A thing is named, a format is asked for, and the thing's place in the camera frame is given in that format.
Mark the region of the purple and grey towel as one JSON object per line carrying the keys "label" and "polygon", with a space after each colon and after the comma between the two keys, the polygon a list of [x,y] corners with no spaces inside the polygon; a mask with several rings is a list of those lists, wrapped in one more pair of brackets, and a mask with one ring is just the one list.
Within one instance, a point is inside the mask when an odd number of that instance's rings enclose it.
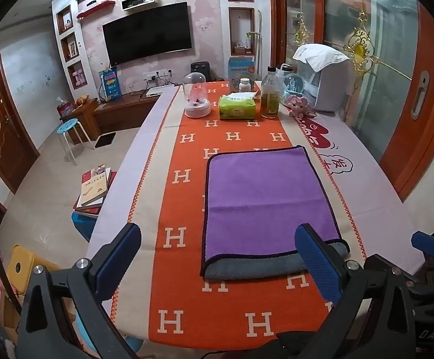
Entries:
{"label": "purple and grey towel", "polygon": [[295,244],[302,224],[340,256],[349,255],[303,146],[213,156],[207,163],[201,277],[257,280],[304,271]]}

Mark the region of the pink printed tablecloth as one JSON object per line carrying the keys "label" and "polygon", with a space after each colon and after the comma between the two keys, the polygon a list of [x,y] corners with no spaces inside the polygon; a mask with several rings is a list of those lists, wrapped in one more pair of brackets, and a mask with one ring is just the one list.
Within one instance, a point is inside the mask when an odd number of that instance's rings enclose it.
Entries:
{"label": "pink printed tablecloth", "polygon": [[[151,145],[176,94],[184,96],[179,88],[168,88],[160,95],[132,142],[100,212],[91,236],[90,254],[109,243],[129,222],[129,210]],[[301,122],[305,135],[311,139],[317,152],[331,161],[331,176],[354,219],[365,248],[365,258],[379,254],[405,271],[416,271],[423,256],[410,243],[414,231],[412,222],[371,154],[336,117],[321,115],[314,121]],[[110,319],[114,295],[103,303]]]}

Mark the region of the stack of books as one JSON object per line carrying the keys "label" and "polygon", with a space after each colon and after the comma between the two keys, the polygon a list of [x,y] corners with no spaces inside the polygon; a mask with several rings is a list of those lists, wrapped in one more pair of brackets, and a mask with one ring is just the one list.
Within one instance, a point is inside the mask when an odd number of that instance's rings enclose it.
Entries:
{"label": "stack of books", "polygon": [[96,219],[117,173],[99,165],[82,175],[81,191],[74,203],[74,213]]}

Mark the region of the orange H-pattern table runner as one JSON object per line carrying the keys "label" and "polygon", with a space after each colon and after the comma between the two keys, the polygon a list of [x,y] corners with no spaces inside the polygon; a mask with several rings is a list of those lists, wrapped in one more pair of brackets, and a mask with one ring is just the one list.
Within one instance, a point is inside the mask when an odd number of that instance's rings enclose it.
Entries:
{"label": "orange H-pattern table runner", "polygon": [[187,118],[176,94],[159,125],[128,214],[143,243],[112,299],[111,320],[126,334],[225,350],[317,329],[332,304],[300,268],[301,224],[365,260],[331,161],[304,124],[286,109],[274,120],[224,120],[228,91],[207,84],[201,119]]}

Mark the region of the yellow plastic chair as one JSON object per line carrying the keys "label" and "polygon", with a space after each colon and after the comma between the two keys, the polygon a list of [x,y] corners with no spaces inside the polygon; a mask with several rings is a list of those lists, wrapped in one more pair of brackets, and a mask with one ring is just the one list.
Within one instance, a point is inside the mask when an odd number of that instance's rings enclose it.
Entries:
{"label": "yellow plastic chair", "polygon": [[[11,284],[13,294],[17,296],[20,304],[23,303],[31,273],[33,272],[34,267],[38,265],[45,266],[49,271],[60,269],[60,267],[55,263],[39,257],[19,244],[13,246],[6,274]],[[18,311],[15,310],[13,303],[3,288],[1,291],[0,302],[0,323],[8,336],[8,339],[11,340],[14,345],[18,343],[19,320],[20,315]]]}

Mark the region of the blue round stool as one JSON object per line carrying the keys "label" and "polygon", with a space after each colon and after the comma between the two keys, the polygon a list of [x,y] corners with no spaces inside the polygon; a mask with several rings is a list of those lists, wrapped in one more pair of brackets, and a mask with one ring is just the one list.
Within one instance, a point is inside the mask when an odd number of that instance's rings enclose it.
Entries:
{"label": "blue round stool", "polygon": [[66,154],[67,154],[69,160],[74,165],[78,165],[78,163],[77,163],[76,157],[74,155],[73,149],[71,147],[72,138],[71,138],[69,132],[72,130],[74,132],[74,134],[77,136],[79,143],[84,144],[84,141],[82,140],[81,134],[77,131],[77,128],[79,128],[81,130],[84,137],[86,138],[86,141],[91,144],[92,140],[91,140],[90,136],[87,134],[84,126],[81,124],[81,122],[77,118],[71,118],[71,119],[65,121],[56,130],[56,133],[61,136],[62,141],[64,142],[64,148],[66,150]]}

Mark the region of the wooden tv cabinet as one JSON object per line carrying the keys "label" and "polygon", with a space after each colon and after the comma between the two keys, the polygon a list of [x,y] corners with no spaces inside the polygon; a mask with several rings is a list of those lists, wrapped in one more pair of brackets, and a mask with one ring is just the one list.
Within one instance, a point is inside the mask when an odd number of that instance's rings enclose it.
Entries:
{"label": "wooden tv cabinet", "polygon": [[99,104],[94,98],[61,121],[77,118],[91,140],[96,141],[103,134],[141,127],[158,99],[158,96],[146,97],[138,93]]}

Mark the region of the pink plush toy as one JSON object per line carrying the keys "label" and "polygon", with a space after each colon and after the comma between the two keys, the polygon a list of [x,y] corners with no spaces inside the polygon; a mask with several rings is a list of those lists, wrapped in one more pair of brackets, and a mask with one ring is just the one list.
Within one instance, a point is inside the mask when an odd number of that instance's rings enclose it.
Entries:
{"label": "pink plush toy", "polygon": [[308,106],[308,101],[303,96],[289,96],[286,106],[289,110],[289,114],[295,119],[303,120],[304,118],[316,117],[316,113]]}

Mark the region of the brown wooden door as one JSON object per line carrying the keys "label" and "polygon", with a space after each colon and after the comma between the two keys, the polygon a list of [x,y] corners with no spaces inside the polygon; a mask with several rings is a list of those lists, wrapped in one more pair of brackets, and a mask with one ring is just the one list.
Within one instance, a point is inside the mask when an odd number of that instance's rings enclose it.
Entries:
{"label": "brown wooden door", "polygon": [[15,193],[39,157],[4,74],[0,56],[0,178]]}

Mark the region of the blue standing box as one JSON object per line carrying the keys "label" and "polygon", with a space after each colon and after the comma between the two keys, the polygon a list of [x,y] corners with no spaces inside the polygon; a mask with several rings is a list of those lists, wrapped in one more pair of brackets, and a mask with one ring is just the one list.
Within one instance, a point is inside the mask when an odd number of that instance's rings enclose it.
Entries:
{"label": "blue standing box", "polygon": [[116,67],[109,67],[100,72],[100,81],[105,101],[114,101],[121,98],[120,84]]}

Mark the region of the glass dome pink lamp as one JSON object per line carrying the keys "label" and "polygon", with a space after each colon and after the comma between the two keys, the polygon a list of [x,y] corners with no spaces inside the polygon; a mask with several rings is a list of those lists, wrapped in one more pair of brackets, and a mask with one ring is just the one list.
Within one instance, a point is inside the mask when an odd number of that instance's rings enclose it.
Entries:
{"label": "glass dome pink lamp", "polygon": [[210,114],[211,105],[207,98],[207,80],[204,74],[191,72],[183,79],[185,111],[187,118],[204,118]]}

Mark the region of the orange framed sliding door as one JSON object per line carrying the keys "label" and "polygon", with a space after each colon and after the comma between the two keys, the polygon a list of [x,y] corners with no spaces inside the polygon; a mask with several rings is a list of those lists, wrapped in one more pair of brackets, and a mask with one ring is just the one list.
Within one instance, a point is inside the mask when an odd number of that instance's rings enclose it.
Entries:
{"label": "orange framed sliding door", "polygon": [[334,114],[406,199],[434,158],[434,18],[423,3],[271,0],[271,60],[297,69],[294,53],[312,43],[347,55],[343,46],[361,10],[379,63],[363,78],[355,73],[346,105]]}

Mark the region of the green tissue pack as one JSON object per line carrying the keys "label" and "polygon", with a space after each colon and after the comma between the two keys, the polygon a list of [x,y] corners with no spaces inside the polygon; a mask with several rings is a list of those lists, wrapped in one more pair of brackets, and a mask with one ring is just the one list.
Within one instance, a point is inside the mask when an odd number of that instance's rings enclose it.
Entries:
{"label": "green tissue pack", "polygon": [[256,116],[255,92],[233,92],[218,100],[221,120],[253,120]]}

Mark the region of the glass bottle olive liquid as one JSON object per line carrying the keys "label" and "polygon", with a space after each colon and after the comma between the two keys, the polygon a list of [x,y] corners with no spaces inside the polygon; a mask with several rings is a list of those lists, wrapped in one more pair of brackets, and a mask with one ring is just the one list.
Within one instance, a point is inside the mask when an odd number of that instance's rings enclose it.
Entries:
{"label": "glass bottle olive liquid", "polygon": [[261,84],[260,114],[263,118],[276,119],[279,113],[280,82],[274,66],[267,67],[267,74]]}

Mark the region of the snow globe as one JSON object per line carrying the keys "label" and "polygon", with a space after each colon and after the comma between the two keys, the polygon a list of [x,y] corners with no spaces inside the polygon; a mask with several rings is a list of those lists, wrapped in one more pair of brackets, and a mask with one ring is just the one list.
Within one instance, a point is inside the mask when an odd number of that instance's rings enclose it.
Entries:
{"label": "snow globe", "polygon": [[304,91],[304,80],[298,74],[287,74],[283,78],[283,97],[302,96]]}

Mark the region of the white appliance with cloth cover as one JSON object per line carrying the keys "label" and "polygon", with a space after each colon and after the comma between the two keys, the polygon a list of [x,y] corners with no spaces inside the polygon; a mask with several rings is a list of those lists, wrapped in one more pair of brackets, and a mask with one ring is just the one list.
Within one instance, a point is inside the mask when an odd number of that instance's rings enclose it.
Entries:
{"label": "white appliance with cloth cover", "polygon": [[304,93],[317,112],[338,113],[347,103],[355,82],[353,62],[344,53],[323,44],[300,46],[292,59],[304,80]]}

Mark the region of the small white pill bottle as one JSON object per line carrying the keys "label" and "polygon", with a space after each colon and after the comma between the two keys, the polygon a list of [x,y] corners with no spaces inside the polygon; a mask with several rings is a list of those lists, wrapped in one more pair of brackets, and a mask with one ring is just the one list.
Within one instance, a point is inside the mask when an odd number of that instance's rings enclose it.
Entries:
{"label": "small white pill bottle", "polygon": [[252,90],[252,84],[249,78],[241,78],[238,85],[239,92],[250,92]]}

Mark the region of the gold hanging ornament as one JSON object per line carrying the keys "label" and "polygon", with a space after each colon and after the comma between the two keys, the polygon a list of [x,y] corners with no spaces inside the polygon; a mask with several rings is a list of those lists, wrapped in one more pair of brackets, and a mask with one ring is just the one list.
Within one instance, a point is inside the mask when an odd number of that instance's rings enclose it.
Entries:
{"label": "gold hanging ornament", "polygon": [[379,57],[375,54],[369,30],[365,27],[368,16],[364,10],[359,12],[357,25],[349,35],[343,50],[353,63],[357,77],[363,78],[373,66],[379,63]]}

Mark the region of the black speaker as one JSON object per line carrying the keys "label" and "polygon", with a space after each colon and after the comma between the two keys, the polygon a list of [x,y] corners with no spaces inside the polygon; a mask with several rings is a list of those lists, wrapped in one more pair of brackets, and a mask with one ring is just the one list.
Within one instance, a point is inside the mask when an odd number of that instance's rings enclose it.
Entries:
{"label": "black speaker", "polygon": [[210,68],[210,63],[207,61],[200,61],[200,62],[194,62],[190,64],[190,70],[191,72],[198,72],[200,74],[203,74],[206,78],[207,82],[212,82],[212,71]]}

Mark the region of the blue white carton box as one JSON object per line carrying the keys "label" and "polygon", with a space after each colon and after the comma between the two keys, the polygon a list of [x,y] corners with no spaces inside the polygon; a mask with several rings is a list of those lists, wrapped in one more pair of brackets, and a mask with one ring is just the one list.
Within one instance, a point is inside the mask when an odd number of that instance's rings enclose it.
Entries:
{"label": "blue white carton box", "polygon": [[227,64],[229,81],[237,86],[241,78],[248,78],[251,82],[255,77],[255,62],[253,57],[235,56],[230,57]]}

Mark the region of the black wall television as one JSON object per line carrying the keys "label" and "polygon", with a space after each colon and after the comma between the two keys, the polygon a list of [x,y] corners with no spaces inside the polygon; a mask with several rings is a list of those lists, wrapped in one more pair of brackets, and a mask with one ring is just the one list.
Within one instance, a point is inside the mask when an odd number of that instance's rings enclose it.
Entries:
{"label": "black wall television", "polygon": [[111,66],[192,48],[189,7],[178,2],[143,10],[103,25]]}

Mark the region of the red wall shelf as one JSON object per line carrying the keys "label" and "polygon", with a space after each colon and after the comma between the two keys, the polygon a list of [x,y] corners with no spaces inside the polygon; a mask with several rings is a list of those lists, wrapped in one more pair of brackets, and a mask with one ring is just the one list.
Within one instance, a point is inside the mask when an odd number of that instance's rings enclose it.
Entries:
{"label": "red wall shelf", "polygon": [[94,5],[86,8],[86,10],[80,11],[77,14],[77,19],[78,20],[84,19],[84,18],[96,13],[99,10],[102,10],[104,8],[107,8],[107,7],[113,7],[114,5],[115,5],[115,2],[112,0],[104,0],[100,3],[95,3]]}

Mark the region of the white wall shelf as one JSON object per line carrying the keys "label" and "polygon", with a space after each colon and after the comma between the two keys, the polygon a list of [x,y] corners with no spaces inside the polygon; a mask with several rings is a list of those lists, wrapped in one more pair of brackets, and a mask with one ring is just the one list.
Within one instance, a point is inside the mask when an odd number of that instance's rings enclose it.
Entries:
{"label": "white wall shelf", "polygon": [[155,6],[159,0],[122,0],[121,9],[123,11],[143,9]]}

